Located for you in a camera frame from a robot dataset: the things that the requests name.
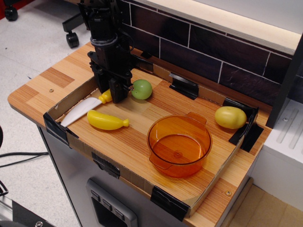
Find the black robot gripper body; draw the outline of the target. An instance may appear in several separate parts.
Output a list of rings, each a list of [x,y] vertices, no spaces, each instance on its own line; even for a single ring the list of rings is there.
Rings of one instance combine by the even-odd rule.
[[[110,43],[92,41],[95,48],[88,53],[90,66],[94,72],[108,72],[112,77],[125,80],[132,78],[131,74],[131,48],[128,41],[112,41]]]

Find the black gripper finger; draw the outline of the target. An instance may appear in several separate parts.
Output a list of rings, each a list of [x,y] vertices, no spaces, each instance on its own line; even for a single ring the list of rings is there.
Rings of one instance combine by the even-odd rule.
[[[91,69],[100,92],[109,90],[109,72],[98,65],[91,65]]]
[[[132,86],[130,78],[111,78],[109,80],[109,88],[112,101],[117,104],[127,98]]]

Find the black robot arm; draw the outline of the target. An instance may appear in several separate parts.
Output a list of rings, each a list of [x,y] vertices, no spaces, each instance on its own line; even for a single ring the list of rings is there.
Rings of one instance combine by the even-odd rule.
[[[90,42],[90,67],[101,93],[109,90],[113,102],[127,98],[132,86],[131,50],[133,41],[121,29],[121,12],[115,0],[82,0],[78,3]]]

